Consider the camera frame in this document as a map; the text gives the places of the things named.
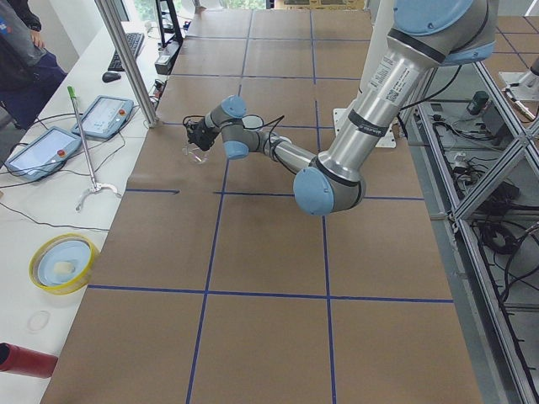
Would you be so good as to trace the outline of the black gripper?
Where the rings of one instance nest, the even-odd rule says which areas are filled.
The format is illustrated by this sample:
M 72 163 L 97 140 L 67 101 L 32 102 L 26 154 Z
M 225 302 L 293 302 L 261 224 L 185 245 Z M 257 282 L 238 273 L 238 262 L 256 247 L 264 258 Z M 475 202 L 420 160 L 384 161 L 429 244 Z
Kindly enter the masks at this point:
M 196 130 L 187 132 L 188 143 L 196 144 L 203 151 L 209 151 L 215 143 L 216 130 L 206 124 L 205 119 L 201 121 Z

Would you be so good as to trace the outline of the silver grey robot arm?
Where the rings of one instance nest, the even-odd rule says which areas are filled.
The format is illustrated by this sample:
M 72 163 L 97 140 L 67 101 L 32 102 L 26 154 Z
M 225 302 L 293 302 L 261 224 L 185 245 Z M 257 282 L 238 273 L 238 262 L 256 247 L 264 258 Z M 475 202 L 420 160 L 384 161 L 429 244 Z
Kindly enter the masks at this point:
M 223 99 L 198 121 L 185 123 L 188 142 L 208 151 L 217 137 L 229 160 L 259 152 L 295 175 L 293 193 L 309 215 L 357 206 L 365 195 L 360 167 L 387 133 L 424 74 L 488 58 L 494 50 L 496 1 L 396 1 L 387 51 L 366 89 L 339 119 L 330 148 L 318 154 L 271 132 L 249 129 L 246 105 L 237 95 Z

